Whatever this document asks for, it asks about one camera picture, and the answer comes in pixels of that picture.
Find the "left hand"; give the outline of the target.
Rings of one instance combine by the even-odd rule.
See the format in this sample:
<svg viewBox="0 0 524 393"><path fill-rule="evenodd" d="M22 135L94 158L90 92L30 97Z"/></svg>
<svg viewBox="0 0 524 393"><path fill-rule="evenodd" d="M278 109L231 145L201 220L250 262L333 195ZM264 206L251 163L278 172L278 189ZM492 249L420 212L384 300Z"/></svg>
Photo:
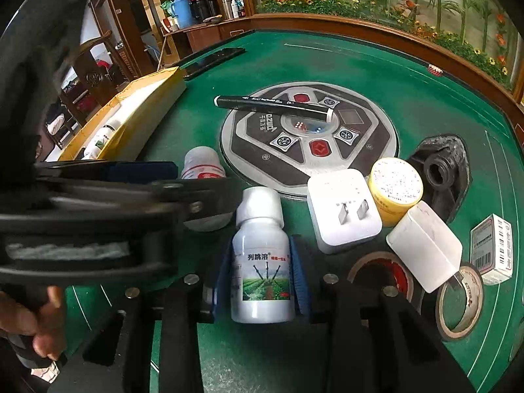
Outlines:
<svg viewBox="0 0 524 393"><path fill-rule="evenodd" d="M66 349L65 315L63 288L49 286L47 302L37 312L1 292L1 329L10 334L32 336L35 353L42 358L57 361Z"/></svg>

